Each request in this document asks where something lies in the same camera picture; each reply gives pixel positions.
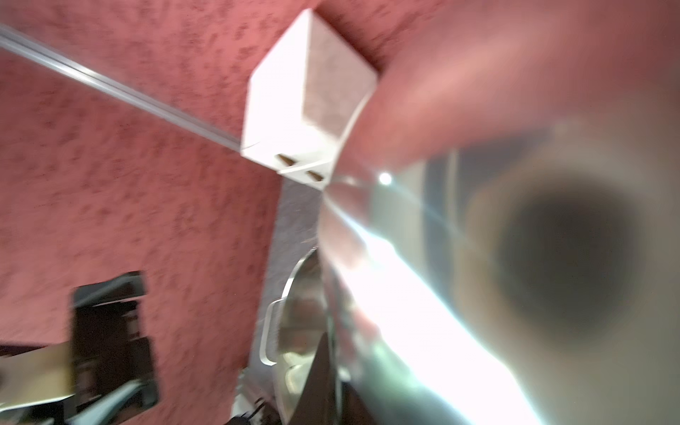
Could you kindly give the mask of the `stainless steel pot lid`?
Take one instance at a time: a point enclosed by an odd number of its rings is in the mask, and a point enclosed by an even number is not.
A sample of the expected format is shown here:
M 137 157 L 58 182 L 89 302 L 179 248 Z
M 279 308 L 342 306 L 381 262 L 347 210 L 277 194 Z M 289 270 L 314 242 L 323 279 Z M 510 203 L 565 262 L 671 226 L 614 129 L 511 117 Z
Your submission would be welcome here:
M 318 235 L 338 423 L 678 423 L 678 2 L 447 3 Z

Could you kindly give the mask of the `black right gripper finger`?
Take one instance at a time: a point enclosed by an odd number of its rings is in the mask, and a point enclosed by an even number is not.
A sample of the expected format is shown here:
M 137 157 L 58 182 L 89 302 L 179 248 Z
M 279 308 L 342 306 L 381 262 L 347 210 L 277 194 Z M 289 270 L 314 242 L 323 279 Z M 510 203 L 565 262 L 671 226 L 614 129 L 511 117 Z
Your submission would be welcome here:
M 288 424 L 336 424 L 335 392 L 336 377 L 329 352 L 329 336 L 323 333 L 306 384 Z

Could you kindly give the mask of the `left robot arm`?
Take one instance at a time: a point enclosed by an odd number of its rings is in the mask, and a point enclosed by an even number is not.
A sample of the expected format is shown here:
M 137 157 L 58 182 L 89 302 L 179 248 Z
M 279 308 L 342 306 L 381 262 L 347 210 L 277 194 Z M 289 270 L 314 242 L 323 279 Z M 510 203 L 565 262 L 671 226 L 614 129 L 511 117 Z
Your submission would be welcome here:
M 2 345 L 3 424 L 122 424 L 159 404 L 144 279 L 132 271 L 76 288 L 64 343 Z

